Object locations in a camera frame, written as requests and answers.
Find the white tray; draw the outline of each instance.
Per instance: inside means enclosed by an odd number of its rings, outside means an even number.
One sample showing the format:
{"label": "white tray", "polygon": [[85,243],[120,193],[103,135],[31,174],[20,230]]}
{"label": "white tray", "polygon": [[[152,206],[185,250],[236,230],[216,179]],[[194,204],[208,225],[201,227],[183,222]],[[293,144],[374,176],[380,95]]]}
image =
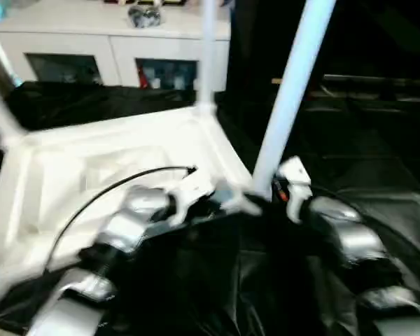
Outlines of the white tray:
{"label": "white tray", "polygon": [[[11,146],[0,173],[0,297],[13,284],[41,274],[73,212],[114,181],[146,169],[185,165],[248,187],[251,175],[217,119],[197,109],[50,129],[27,134]],[[165,172],[132,183],[165,186],[182,175]],[[70,263],[91,242],[123,195],[121,188],[109,193],[78,218],[52,268]]]}

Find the white vertical rod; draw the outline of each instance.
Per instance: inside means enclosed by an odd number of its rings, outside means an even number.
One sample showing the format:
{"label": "white vertical rod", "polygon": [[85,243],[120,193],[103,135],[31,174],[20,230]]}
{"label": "white vertical rod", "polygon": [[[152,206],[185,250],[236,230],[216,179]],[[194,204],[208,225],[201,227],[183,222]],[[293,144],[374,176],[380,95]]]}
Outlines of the white vertical rod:
{"label": "white vertical rod", "polygon": [[336,0],[307,0],[253,173],[254,190],[270,198],[295,116],[308,85]]}
{"label": "white vertical rod", "polygon": [[0,97],[0,149],[6,150],[25,133]]}
{"label": "white vertical rod", "polygon": [[197,105],[203,107],[202,110],[210,111],[214,105],[213,97],[213,76],[214,69],[214,31],[216,21],[215,0],[204,0],[202,4],[202,54],[199,61],[199,92]]}

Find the white shelf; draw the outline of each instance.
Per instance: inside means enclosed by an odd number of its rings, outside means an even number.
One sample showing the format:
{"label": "white shelf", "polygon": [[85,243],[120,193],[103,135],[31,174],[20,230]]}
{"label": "white shelf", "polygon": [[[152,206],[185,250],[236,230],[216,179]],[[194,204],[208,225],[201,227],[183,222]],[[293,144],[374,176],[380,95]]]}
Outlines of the white shelf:
{"label": "white shelf", "polygon": [[[159,27],[136,29],[127,16],[130,6],[102,0],[40,0],[25,9],[12,9],[0,22],[0,32],[93,34],[171,39],[200,39],[202,14],[196,6],[164,6]],[[215,39],[230,40],[230,14],[218,9]]]}

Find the cabinet door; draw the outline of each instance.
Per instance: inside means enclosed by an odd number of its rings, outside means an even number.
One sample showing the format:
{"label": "cabinet door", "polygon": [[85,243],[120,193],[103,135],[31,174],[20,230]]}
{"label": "cabinet door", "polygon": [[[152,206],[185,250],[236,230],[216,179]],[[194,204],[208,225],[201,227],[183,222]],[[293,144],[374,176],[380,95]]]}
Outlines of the cabinet door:
{"label": "cabinet door", "polygon": [[23,81],[120,84],[107,36],[0,32],[0,43]]}
{"label": "cabinet door", "polygon": [[[111,43],[122,85],[193,87],[201,56],[200,40],[113,36]],[[229,41],[216,41],[215,45],[213,89],[224,91]]]}

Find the white connector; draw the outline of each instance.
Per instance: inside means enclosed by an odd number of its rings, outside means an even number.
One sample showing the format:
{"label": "white connector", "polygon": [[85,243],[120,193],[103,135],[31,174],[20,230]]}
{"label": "white connector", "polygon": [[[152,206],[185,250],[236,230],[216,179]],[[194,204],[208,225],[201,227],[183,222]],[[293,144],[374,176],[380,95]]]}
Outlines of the white connector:
{"label": "white connector", "polygon": [[289,201],[286,213],[294,223],[300,223],[300,208],[305,200],[308,200],[313,192],[311,191],[311,179],[298,156],[288,159],[280,164],[276,175],[285,178],[289,182]]}

